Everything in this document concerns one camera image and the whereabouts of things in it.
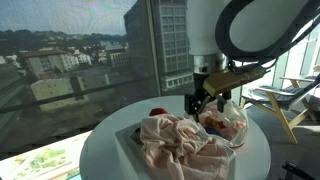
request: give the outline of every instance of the white round table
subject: white round table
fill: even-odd
[[[83,180],[123,179],[119,167],[115,132],[148,117],[153,108],[164,108],[175,116],[184,115],[183,96],[165,96],[131,104],[103,120],[89,135],[81,152],[80,174]],[[235,177],[240,180],[266,179],[271,155],[261,129],[249,120],[245,144],[236,149]]]

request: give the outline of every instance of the floor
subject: floor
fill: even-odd
[[[277,118],[255,106],[248,108],[247,113],[259,125],[270,145],[271,167],[268,179],[284,177],[282,165],[286,160],[298,163],[304,153],[314,153],[320,157],[320,118],[317,123],[304,120],[294,128],[298,144],[292,144]]]

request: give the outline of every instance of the wooden chair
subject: wooden chair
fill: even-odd
[[[262,110],[276,116],[288,134],[291,142],[298,144],[292,129],[297,126],[302,120],[310,117],[313,121],[316,117],[310,109],[305,97],[311,90],[314,90],[320,83],[320,74],[314,79],[302,78],[282,78],[290,80],[293,88],[277,89],[270,86],[254,87],[249,90],[249,94],[242,95],[241,106],[250,102]],[[306,87],[301,87],[299,82],[310,82]],[[302,102],[305,110],[298,111],[294,109],[299,102]],[[290,111],[296,114],[294,119],[285,116],[283,110]]]

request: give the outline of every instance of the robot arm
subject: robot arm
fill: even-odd
[[[186,112],[197,115],[217,98],[223,111],[233,88],[263,77],[268,72],[263,64],[277,59],[315,28],[319,6],[319,0],[188,0],[187,33],[196,91],[185,96]],[[310,27],[299,34],[308,23]],[[234,61],[251,64],[236,67]]]

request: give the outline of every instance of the crumpled fabric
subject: crumpled fabric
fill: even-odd
[[[175,180],[226,179],[229,171],[224,145],[192,120],[162,114],[141,122],[147,164]]]

